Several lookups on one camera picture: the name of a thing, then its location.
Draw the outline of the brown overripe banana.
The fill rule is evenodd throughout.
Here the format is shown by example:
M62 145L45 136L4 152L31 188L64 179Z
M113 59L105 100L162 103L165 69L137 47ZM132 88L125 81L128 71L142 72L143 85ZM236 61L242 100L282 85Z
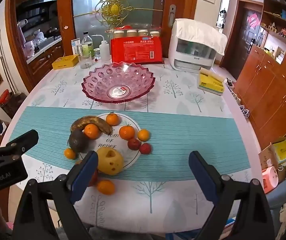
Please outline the brown overripe banana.
M111 135L113 132L112 126L110 126L105 120L98 116L91 115L83 116L75 120L70 127L70 132L72 133L75 130L84 130L89 124L96 125L98 129L106 135Z

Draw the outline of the yellow spotted pear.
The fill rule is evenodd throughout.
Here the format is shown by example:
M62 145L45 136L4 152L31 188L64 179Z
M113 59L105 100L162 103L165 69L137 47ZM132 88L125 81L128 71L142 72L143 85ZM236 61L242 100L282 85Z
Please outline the yellow spotted pear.
M97 150L99 172L114 176L123 170L123 156L111 147L101 147Z

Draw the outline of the pink plastic stool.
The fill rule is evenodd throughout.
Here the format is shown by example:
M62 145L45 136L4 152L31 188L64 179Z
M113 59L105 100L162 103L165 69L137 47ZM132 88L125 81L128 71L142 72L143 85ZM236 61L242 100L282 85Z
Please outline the pink plastic stool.
M275 167L271 166L262 170L262 179L263 179L263 190L265 194L274 190L279 183L279 177Z

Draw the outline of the dark green avocado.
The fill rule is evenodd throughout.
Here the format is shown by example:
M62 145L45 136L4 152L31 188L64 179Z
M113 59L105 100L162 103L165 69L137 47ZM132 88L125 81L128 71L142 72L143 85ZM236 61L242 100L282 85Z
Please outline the dark green avocado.
M89 138L81 130L77 129L70 133L68 143L75 153L86 153Z

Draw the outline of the yellow tissue pack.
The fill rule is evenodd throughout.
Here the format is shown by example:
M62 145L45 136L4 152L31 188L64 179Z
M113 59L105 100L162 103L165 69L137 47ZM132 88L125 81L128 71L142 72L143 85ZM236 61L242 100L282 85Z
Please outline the yellow tissue pack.
M207 91L216 95L223 95L224 93L224 78L207 70L205 68L200 68L197 77L197 86L199 89Z

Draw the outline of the orange tangerine plate top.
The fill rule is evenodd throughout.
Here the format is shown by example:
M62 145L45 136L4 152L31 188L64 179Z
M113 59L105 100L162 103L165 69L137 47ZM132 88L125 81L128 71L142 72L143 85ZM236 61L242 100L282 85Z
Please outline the orange tangerine plate top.
M118 124L120 123L120 119L117 114L115 114L114 112L111 112L106 116L106 122L110 126L118 126Z

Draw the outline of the white cloth on appliance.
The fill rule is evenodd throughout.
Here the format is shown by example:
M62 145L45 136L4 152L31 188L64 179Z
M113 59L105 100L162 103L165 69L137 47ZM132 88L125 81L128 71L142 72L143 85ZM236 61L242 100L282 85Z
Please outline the white cloth on appliance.
M203 44L224 56L227 37L214 27L188 18L176 18L173 30L181 40Z

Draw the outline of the orange tangerine plate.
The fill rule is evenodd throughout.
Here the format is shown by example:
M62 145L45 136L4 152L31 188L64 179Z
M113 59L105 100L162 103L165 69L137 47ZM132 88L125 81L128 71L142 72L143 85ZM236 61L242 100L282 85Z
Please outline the orange tangerine plate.
M119 129L119 136L121 139L129 141L135 137L135 129L130 125L122 126Z
M118 126L118 124L120 123L120 119L117 114L115 114L114 112L111 112L106 116L106 122L110 126Z

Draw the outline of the small orange tangerine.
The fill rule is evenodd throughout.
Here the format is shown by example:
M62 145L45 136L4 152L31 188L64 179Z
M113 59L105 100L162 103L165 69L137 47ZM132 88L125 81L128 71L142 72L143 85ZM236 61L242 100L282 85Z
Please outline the small orange tangerine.
M150 132L146 129L141 129L138 132L138 139L143 142L148 141L150 139Z

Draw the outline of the red bucket on floor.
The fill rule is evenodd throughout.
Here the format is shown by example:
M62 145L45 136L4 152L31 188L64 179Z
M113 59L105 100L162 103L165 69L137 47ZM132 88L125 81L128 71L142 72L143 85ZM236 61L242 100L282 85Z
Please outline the red bucket on floor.
M11 92L6 89L0 96L0 106L6 104L11 98Z

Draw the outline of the small tangerine far left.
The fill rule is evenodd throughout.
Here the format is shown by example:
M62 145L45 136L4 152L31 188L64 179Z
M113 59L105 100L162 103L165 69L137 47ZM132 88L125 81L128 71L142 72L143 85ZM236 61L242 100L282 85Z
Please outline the small tangerine far left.
M66 148L64 150L64 156L67 158L67 159L75 159L76 158L76 153L71 149L71 148Z

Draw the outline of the clear bottle green label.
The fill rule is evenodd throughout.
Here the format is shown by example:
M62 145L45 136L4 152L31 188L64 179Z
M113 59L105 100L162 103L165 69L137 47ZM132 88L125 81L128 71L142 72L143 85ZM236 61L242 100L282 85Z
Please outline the clear bottle green label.
M93 40L89 36L89 33L87 31L83 32L83 39L81 45L82 45L83 55L90 56L93 59L94 58Z

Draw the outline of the small red fruit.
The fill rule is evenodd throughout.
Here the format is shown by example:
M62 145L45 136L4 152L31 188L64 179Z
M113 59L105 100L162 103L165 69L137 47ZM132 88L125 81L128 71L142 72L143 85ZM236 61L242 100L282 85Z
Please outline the small red fruit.
M144 143L140 146L139 151L141 154L151 154L152 146L149 143Z
M141 141L135 138L130 139L127 142L127 146L130 150L137 151L141 146Z

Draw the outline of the small white carton box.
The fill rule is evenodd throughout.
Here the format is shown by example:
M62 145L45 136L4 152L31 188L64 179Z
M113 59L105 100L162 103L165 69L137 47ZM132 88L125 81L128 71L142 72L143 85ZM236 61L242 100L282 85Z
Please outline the small white carton box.
M78 55L78 46L81 44L80 38L71 40L72 53Z

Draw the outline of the red apple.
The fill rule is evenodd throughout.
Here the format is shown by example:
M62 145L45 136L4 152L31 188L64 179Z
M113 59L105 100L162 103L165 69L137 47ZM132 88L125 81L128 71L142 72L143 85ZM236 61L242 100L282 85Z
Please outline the red apple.
M97 184L98 175L99 175L98 170L95 170L95 172L93 173L91 180L88 184L88 187L92 187L92 186L95 186Z

